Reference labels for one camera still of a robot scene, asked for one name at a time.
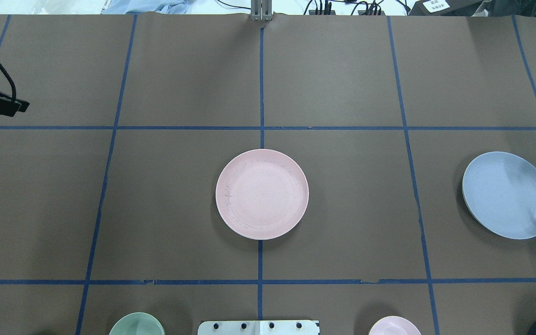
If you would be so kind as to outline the blue plate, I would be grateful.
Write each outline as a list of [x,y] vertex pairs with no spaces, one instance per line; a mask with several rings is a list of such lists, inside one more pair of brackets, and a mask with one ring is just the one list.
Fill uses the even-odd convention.
[[513,240],[536,237],[536,167],[518,155],[490,151],[465,168],[464,203],[492,233]]

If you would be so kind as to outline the pink plate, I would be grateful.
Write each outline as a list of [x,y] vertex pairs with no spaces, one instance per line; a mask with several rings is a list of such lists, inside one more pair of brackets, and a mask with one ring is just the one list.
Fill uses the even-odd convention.
[[280,151],[257,149],[234,157],[219,174],[215,203],[232,231],[271,240],[302,220],[310,188],[302,168]]

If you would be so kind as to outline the light blue cloth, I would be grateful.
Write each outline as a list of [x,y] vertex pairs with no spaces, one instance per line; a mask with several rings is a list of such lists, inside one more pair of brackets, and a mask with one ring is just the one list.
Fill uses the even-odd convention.
[[111,0],[102,14],[166,13],[183,14],[190,7],[189,0]]

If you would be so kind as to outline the pink bowl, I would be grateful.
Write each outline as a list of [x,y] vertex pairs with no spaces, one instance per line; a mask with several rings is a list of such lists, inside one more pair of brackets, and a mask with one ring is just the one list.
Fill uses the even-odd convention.
[[421,332],[406,318],[386,316],[374,323],[368,335],[421,335]]

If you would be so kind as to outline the black box with label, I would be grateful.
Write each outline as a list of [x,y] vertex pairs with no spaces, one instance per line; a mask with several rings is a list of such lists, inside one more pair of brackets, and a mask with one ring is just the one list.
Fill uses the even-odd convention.
[[408,16],[485,16],[493,0],[419,0]]

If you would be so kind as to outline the green bowl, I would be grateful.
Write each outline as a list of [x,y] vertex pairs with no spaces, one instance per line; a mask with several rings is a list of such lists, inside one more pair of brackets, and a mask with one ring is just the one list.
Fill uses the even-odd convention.
[[161,322],[151,314],[134,312],[123,316],[110,329],[109,335],[165,335]]

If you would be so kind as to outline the white mounting plate with bolts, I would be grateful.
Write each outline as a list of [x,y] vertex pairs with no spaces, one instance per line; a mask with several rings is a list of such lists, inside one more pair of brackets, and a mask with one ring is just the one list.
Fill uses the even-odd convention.
[[319,335],[319,321],[247,320],[208,321],[200,323],[198,335]]

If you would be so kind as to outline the grey metal post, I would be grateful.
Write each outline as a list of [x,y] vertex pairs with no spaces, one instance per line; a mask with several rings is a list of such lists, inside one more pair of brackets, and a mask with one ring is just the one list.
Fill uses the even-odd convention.
[[272,0],[251,0],[250,19],[251,21],[271,21],[274,17]]

